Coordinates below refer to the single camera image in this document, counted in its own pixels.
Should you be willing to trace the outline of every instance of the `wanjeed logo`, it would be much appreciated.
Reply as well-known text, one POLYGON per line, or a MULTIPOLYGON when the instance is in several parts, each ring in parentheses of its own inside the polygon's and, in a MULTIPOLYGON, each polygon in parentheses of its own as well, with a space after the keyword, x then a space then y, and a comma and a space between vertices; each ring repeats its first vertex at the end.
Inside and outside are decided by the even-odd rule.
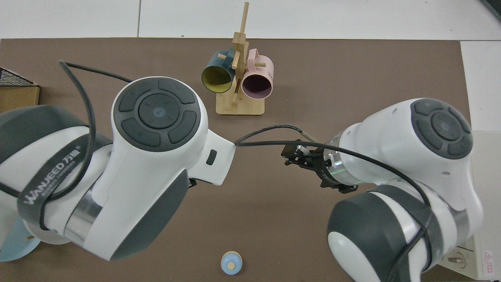
POLYGON ((33 205, 40 195, 44 196, 49 188, 53 186, 51 185, 53 179, 56 178, 56 176, 61 172, 66 172, 75 164, 75 162, 70 161, 72 161, 73 158, 78 154, 80 154, 78 150, 73 150, 69 154, 67 154, 60 163, 58 163, 51 169, 51 171, 44 177, 44 179, 40 182, 36 189, 29 191, 28 194, 25 195, 24 203, 33 205))

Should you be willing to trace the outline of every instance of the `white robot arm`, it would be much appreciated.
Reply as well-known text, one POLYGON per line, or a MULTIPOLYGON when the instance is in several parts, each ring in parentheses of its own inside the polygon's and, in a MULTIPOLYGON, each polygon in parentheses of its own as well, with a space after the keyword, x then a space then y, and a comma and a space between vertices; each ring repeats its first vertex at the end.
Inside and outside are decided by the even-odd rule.
POLYGON ((471 179, 471 129, 447 103, 423 98, 395 104, 348 127, 328 145, 398 169, 425 194, 352 155, 286 146, 286 164, 316 171, 322 187, 347 193, 362 183, 378 185, 336 204, 328 224, 331 251, 355 281, 418 282, 422 271, 479 229, 482 207, 471 179))
POLYGON ((66 187, 79 171, 89 129, 50 105, 0 115, 7 149, 0 156, 0 197, 11 203, 5 208, 17 202, 40 240, 71 240, 117 260, 156 238, 195 179, 221 185, 235 146, 208 129, 195 91, 169 77, 127 84, 115 98, 111 123, 113 143, 98 134, 81 181, 51 200, 49 189, 66 187))

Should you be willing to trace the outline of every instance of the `small blue object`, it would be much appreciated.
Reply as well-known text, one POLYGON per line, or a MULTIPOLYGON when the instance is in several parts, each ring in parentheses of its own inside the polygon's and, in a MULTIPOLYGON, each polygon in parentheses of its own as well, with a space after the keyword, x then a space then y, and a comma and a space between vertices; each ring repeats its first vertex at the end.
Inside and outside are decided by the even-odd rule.
POLYGON ((26 229, 23 220, 18 217, 2 245, 0 261, 15 260, 34 250, 40 240, 38 238, 28 239, 30 236, 31 233, 26 229))
POLYGON ((222 256, 221 269, 228 275, 237 274, 242 269, 242 257, 235 251, 229 251, 222 256))

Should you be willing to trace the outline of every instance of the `dark green mug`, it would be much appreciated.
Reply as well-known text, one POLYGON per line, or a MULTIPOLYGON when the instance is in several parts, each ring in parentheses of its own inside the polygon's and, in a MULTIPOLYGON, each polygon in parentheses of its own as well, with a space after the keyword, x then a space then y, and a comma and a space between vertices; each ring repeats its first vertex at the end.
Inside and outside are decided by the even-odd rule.
POLYGON ((214 53, 202 71, 202 82, 207 89, 215 93, 223 93, 231 88, 235 77, 235 70, 231 68, 233 57, 233 47, 214 53), (226 58, 220 58, 219 54, 226 56, 226 58))

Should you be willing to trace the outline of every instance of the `brown mat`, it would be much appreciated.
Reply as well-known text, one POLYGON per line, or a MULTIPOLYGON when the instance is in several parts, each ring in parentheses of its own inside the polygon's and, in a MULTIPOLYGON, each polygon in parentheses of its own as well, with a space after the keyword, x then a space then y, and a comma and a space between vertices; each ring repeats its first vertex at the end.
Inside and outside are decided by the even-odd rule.
MULTIPOLYGON (((59 59, 131 79, 171 76, 197 91, 209 128, 228 140, 286 123, 327 142, 372 113, 417 97, 444 100, 469 116, 459 42, 393 40, 250 40, 250 48, 273 60, 273 94, 262 116, 220 116, 200 74, 215 51, 230 45, 229 39, 2 39, 0 65, 41 85, 41 104, 61 105, 82 120, 85 108, 59 59)), ((98 131, 111 137, 111 104, 125 83, 75 73, 93 102, 98 131)), ((280 129, 260 138, 299 137, 280 129)), ((237 148, 225 183, 191 188, 167 228, 132 258, 106 262, 71 243, 41 244, 1 263, 0 280, 351 281, 330 253, 326 228, 334 204, 355 193, 320 188, 315 173, 284 166, 281 150, 237 148), (229 250, 244 261, 235 276, 219 266, 229 250)), ((444 268, 431 272, 425 280, 463 277, 444 268)))

